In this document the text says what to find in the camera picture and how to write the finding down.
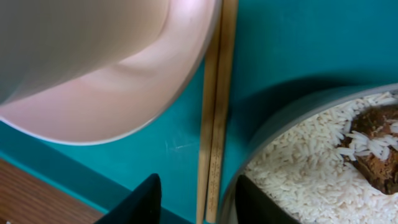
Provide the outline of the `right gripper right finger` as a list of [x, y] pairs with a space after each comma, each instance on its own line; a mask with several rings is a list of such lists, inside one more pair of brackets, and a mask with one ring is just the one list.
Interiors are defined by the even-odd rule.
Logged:
[[245, 175], [236, 183], [235, 206], [239, 224], [299, 224]]

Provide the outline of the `brown food piece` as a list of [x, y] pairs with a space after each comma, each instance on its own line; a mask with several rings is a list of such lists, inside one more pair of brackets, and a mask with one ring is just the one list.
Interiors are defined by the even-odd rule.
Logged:
[[371, 107], [350, 122], [337, 147], [375, 189], [397, 193], [397, 105]]

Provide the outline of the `grey bowl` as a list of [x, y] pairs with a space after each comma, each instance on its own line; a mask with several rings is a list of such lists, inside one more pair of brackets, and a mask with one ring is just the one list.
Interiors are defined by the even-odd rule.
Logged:
[[299, 122], [336, 105], [385, 91], [397, 91], [397, 84], [339, 86], [305, 95], [281, 108], [266, 120], [249, 141], [248, 154], [231, 178], [219, 203], [217, 222], [237, 223], [234, 213], [234, 195], [238, 177], [261, 150]]

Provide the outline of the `white rice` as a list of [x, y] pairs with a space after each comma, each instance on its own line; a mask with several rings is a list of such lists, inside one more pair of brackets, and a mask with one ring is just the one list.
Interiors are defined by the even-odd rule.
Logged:
[[315, 114], [276, 137], [245, 174], [301, 223], [396, 223], [397, 193], [372, 187], [338, 152], [350, 122], [364, 110], [397, 105], [389, 91]]

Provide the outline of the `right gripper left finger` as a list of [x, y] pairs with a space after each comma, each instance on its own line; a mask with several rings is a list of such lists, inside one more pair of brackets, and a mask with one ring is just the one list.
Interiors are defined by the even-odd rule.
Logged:
[[159, 224], [161, 199], [160, 177], [151, 174], [95, 224]]

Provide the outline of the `white cup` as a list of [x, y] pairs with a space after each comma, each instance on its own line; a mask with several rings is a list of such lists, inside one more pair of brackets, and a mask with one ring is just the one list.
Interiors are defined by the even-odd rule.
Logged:
[[170, 3], [1, 0], [1, 103], [34, 95], [144, 49]]

